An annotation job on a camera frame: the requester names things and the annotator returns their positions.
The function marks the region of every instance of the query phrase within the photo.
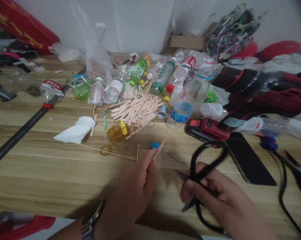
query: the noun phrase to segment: black cable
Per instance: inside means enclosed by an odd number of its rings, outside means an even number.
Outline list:
[[[285,193],[285,190],[286,190],[286,187],[287,187],[287,172],[286,172],[285,164],[284,164],[284,162],[282,160],[282,156],[279,153],[277,153],[276,151],[273,151],[272,153],[280,160],[281,165],[283,167],[283,178],[282,178],[282,182],[280,184],[280,189],[279,189],[279,194],[278,194],[279,204],[280,204],[281,208],[283,209],[284,213],[287,215],[287,217],[291,221],[291,223],[294,225],[294,227],[297,229],[297,231],[301,235],[301,229],[300,229],[300,227],[297,225],[297,223],[295,222],[295,220],[289,214],[289,212],[287,211],[287,209],[286,209],[286,207],[284,205],[284,202],[283,202],[283,196],[284,196],[284,193]]]
[[[200,171],[200,173],[196,174],[196,162],[197,162],[197,158],[198,156],[207,148],[212,147],[213,145],[217,145],[222,147],[222,152],[219,155],[219,157],[213,161],[209,166],[205,167],[202,171]],[[191,163],[190,163],[190,178],[191,180],[199,183],[205,190],[208,190],[204,185],[201,184],[201,180],[203,178],[205,178],[212,170],[214,170],[220,163],[222,163],[225,158],[228,155],[228,148],[226,147],[226,145],[223,142],[209,142],[207,144],[203,144],[201,145],[199,148],[197,148],[197,150],[194,152],[192,158],[191,158]],[[201,213],[201,209],[200,209],[200,204],[201,202],[197,199],[195,199],[195,204],[196,204],[196,212],[197,215],[200,219],[200,221],[206,226],[208,227],[210,230],[215,231],[217,233],[220,234],[226,234],[226,231],[222,228],[222,227],[217,227],[214,226],[210,223],[208,223],[202,213]]]

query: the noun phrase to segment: scissor blade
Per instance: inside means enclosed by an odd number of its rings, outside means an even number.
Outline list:
[[[188,209],[196,205],[196,198],[193,195],[190,195],[190,200],[185,204],[181,212],[186,212]]]
[[[181,172],[181,171],[175,170],[175,172],[177,173],[177,175],[178,175],[183,181],[186,181],[186,180],[190,179],[190,177],[189,177],[187,174],[185,174],[185,173],[183,173],[183,172]]]

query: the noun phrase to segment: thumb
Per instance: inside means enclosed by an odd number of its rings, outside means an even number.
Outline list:
[[[212,196],[198,183],[190,179],[186,181],[185,186],[192,195],[201,201],[201,203],[214,215],[215,218],[218,218],[224,207],[224,204],[221,201]]]
[[[146,182],[144,186],[144,197],[147,201],[150,201],[153,191],[156,185],[156,163],[152,161],[147,169]]]

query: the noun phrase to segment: cardboard box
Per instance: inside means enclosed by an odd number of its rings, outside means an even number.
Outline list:
[[[213,22],[205,31],[203,37],[192,37],[192,36],[178,36],[170,35],[168,36],[164,44],[169,41],[169,47],[167,53],[173,54],[179,48],[190,48],[197,51],[202,51],[204,48],[205,38],[213,30],[217,23]]]

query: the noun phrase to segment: red bottle cap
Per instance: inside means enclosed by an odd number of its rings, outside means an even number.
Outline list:
[[[166,87],[166,91],[167,92],[172,92],[174,90],[174,88],[175,88],[174,85],[168,84],[167,87]]]

